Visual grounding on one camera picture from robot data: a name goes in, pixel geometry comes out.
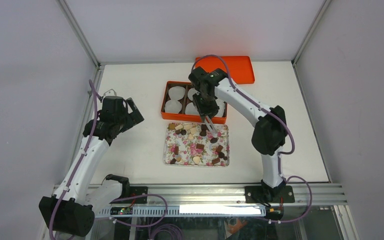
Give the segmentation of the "dark square chocolate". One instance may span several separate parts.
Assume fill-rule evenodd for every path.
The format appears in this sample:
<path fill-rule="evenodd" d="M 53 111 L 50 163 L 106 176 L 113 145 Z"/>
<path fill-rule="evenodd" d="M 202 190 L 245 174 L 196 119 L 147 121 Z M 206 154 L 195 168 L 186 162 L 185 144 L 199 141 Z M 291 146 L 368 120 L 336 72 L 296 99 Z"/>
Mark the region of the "dark square chocolate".
<path fill-rule="evenodd" d="M 201 125 L 201 130 L 202 131 L 206 131 L 206 130 L 208 130 L 208 128 L 207 128 L 207 126 L 205 124 L 202 124 Z"/>

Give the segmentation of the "dark round chocolate piece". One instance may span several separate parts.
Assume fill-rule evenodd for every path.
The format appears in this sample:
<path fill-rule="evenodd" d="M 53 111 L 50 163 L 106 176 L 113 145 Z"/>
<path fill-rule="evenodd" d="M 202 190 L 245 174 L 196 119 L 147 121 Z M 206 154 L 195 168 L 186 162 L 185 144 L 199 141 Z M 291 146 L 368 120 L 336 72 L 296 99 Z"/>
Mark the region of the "dark round chocolate piece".
<path fill-rule="evenodd" d="M 199 135 L 201 137 L 205 137 L 207 135 L 207 132 L 205 130 L 202 130 Z"/>

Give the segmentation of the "dark oval chocolate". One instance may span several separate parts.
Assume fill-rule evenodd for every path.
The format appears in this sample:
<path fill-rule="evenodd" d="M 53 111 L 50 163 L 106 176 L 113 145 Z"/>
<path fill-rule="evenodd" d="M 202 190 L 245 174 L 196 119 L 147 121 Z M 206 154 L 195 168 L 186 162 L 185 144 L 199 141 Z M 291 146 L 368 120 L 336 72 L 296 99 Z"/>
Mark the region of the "dark oval chocolate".
<path fill-rule="evenodd" d="M 216 143 L 217 141 L 218 141 L 218 138 L 217 138 L 217 137 L 213 137 L 213 138 L 210 140 L 210 142 L 211 142 L 212 144 Z"/>

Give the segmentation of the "brown rectangular chocolate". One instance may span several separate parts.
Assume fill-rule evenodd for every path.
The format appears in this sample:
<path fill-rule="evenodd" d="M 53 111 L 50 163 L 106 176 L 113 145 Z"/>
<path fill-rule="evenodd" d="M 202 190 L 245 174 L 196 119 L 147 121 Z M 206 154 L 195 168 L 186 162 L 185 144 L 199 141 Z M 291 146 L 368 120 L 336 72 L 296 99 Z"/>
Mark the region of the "brown rectangular chocolate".
<path fill-rule="evenodd" d="M 196 149 L 197 150 L 203 150 L 205 148 L 205 145 L 204 144 L 200 144 L 200 143 L 197 143 L 196 144 Z"/>

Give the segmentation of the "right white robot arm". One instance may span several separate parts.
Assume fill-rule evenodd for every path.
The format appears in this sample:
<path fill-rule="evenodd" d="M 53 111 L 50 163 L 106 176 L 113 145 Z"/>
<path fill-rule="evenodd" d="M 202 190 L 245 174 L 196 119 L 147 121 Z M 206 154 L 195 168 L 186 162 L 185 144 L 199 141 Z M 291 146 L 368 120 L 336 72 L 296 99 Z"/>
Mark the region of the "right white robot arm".
<path fill-rule="evenodd" d="M 255 197 L 266 203 L 276 202 L 286 186 L 281 170 L 282 150 L 288 136 L 284 109 L 280 106 L 264 106 L 243 91 L 220 68 L 207 72 L 202 67 L 197 67 L 191 71 L 188 79 L 197 91 L 192 102 L 202 122 L 209 129 L 214 129 L 211 119 L 220 110 L 217 99 L 232 106 L 254 128 L 251 144 L 260 153 L 263 166 L 261 190 Z"/>

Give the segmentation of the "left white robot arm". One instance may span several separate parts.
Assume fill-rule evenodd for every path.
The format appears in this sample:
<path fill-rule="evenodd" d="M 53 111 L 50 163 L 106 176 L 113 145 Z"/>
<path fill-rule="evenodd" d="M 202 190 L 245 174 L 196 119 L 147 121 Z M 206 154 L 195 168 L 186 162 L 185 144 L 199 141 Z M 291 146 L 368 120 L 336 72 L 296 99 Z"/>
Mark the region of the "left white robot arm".
<path fill-rule="evenodd" d="M 84 127 L 83 139 L 67 175 L 51 196 L 44 196 L 39 210 L 49 232 L 85 237 L 96 213 L 113 200 L 125 203 L 132 196 L 127 177 L 108 174 L 94 192 L 88 193 L 99 162 L 113 140 L 144 121 L 132 98 L 107 96 L 95 118 Z"/>

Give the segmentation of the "orange chocolate box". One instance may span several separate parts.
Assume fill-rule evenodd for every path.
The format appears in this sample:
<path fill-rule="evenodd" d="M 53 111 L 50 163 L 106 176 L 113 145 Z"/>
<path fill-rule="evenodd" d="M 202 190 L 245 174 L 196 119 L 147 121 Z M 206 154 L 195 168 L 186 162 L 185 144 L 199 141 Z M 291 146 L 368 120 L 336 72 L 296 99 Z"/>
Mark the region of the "orange chocolate box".
<path fill-rule="evenodd" d="M 196 92 L 190 82 L 168 81 L 163 94 L 161 117 L 164 120 L 200 123 L 201 117 L 192 101 Z"/>

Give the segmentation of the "brown chocolate lower right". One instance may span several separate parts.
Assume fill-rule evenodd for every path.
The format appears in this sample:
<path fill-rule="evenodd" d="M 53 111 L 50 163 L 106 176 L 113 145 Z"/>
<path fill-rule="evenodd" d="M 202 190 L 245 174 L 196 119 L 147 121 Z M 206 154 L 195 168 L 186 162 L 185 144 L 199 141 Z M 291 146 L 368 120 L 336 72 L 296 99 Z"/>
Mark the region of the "brown chocolate lower right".
<path fill-rule="evenodd" d="M 224 148 L 224 147 L 223 147 L 222 145 L 219 145 L 219 146 L 215 149 L 215 152 L 220 153 L 220 152 L 222 152 L 223 148 Z"/>

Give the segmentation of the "white heart chocolate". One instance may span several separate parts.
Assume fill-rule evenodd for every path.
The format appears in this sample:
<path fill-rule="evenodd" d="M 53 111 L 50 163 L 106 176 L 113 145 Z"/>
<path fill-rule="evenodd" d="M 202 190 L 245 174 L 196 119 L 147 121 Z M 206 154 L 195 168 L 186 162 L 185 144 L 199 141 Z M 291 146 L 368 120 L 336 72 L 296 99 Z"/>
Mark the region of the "white heart chocolate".
<path fill-rule="evenodd" d="M 201 157 L 200 157 L 200 156 L 194 156 L 194 157 L 192 158 L 192 160 L 193 160 L 193 162 L 194 162 L 195 165 L 199 165 L 200 162 L 201 162 Z"/>

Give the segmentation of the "brown chocolate tray corner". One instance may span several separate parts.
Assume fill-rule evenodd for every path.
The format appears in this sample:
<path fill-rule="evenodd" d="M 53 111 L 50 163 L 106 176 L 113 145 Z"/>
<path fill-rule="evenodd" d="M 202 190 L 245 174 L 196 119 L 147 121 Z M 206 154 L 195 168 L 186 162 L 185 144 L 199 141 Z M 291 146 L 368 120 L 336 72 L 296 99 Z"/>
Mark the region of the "brown chocolate tray corner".
<path fill-rule="evenodd" d="M 220 161 L 221 161 L 221 160 L 220 160 L 219 158 L 215 158 L 215 159 L 213 159 L 213 160 L 211 161 L 211 164 L 212 164 L 212 165 L 216 165 L 216 164 L 218 164 Z"/>

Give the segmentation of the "orange box lid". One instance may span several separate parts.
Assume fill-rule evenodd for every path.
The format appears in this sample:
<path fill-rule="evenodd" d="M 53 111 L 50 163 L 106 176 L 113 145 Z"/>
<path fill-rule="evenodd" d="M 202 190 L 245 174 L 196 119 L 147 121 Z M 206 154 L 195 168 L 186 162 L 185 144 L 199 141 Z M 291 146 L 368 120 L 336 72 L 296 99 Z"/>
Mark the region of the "orange box lid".
<path fill-rule="evenodd" d="M 251 58 L 249 56 L 222 56 L 226 63 L 231 78 L 239 85 L 254 84 L 255 74 L 252 65 Z M 220 68 L 227 72 L 226 66 L 222 61 L 214 56 L 205 57 L 204 59 L 195 59 L 195 65 L 193 68 L 201 67 L 206 72 L 212 72 L 213 70 Z"/>

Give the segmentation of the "floral tray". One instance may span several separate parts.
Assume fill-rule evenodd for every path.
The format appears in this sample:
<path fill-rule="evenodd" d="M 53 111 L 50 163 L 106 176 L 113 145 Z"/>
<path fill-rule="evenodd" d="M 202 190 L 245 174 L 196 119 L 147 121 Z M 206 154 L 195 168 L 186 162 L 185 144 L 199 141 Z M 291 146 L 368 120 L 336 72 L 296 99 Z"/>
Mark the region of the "floral tray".
<path fill-rule="evenodd" d="M 166 127 L 163 162 L 181 167 L 229 166 L 229 127 L 216 124 L 213 134 L 205 124 L 170 122 Z"/>

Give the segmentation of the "aluminium frame rail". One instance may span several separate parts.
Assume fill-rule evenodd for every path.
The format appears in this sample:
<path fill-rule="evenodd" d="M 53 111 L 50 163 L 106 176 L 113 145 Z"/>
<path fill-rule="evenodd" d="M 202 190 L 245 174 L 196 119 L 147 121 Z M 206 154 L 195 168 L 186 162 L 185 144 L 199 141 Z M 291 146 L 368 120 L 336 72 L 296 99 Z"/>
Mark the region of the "aluminium frame rail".
<path fill-rule="evenodd" d="M 168 217 L 263 217 L 270 209 L 347 205 L 345 192 L 337 183 L 290 183 L 270 206 L 256 201 L 260 185 L 244 184 L 151 184 L 133 185 L 140 197 L 109 203 L 96 213 L 97 218 Z"/>

